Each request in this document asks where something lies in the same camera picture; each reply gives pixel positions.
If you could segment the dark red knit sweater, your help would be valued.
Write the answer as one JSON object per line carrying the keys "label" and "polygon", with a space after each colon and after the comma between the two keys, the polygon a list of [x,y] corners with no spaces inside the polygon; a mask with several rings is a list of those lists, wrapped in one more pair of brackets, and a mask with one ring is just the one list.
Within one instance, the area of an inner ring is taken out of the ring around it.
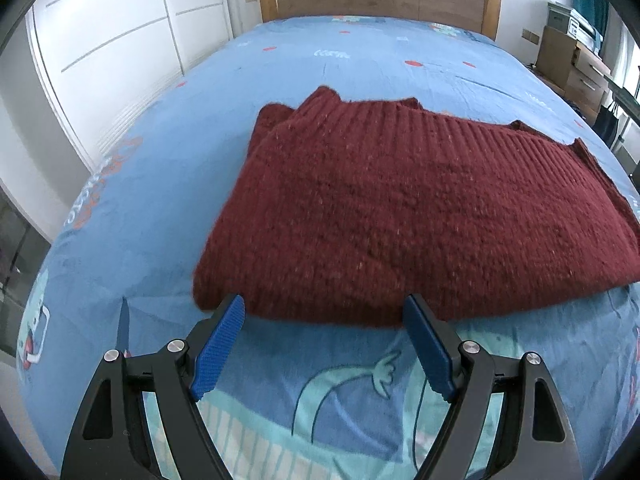
{"label": "dark red knit sweater", "polygon": [[458,320],[638,278],[638,220],[582,141],[321,87],[260,110],[192,290],[203,310],[236,292],[261,318],[396,326],[411,294]]}

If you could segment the blue dinosaur bed sheet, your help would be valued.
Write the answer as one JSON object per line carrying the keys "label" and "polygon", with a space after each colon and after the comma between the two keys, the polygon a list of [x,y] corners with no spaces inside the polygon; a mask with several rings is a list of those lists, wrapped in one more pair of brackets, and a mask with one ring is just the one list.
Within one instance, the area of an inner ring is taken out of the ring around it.
{"label": "blue dinosaur bed sheet", "polygon": [[[201,62],[143,114],[87,181],[35,279],[17,336],[26,410],[62,462],[110,349],[157,351],[201,318],[192,275],[267,103],[319,86],[348,100],[414,96],[483,122],[582,139],[631,205],[600,138],[523,64],[461,29],[393,18],[290,18]],[[248,318],[198,406],[238,479],[410,479],[447,407],[403,330]]]}

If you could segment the wooden drawer nightstand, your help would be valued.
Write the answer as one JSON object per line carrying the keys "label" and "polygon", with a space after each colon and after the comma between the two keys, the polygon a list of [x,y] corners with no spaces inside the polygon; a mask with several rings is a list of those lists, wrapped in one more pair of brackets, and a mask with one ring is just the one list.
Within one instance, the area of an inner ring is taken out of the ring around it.
{"label": "wooden drawer nightstand", "polygon": [[562,98],[575,104],[592,122],[608,90],[608,66],[579,40],[546,26],[536,59],[536,70]]}

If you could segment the white sliding wardrobe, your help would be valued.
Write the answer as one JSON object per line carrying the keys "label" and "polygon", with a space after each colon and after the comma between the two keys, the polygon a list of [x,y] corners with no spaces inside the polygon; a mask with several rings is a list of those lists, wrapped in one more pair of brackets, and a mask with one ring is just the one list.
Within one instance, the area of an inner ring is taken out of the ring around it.
{"label": "white sliding wardrobe", "polygon": [[227,0],[36,0],[26,28],[54,114],[89,170],[232,37]]}

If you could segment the grey storage box stack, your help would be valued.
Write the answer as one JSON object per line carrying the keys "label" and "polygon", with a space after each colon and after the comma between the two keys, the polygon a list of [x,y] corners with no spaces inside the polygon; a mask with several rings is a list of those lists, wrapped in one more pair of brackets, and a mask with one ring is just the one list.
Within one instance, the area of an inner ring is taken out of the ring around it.
{"label": "grey storage box stack", "polygon": [[591,52],[600,53],[602,35],[575,9],[549,2],[547,25],[578,40]]}

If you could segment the teal right curtain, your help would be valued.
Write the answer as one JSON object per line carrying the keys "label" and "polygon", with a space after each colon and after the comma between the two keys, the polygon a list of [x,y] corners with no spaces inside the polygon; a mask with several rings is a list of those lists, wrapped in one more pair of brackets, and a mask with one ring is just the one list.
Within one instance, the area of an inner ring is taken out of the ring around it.
{"label": "teal right curtain", "polygon": [[608,2],[606,0],[573,0],[574,9],[604,36],[608,24]]}

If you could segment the wall power socket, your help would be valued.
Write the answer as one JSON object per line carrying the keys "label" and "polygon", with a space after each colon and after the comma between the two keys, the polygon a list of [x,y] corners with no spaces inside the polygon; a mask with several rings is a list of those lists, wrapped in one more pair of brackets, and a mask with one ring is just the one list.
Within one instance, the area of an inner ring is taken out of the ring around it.
{"label": "wall power socket", "polygon": [[531,44],[539,44],[539,36],[526,28],[522,30],[522,38]]}

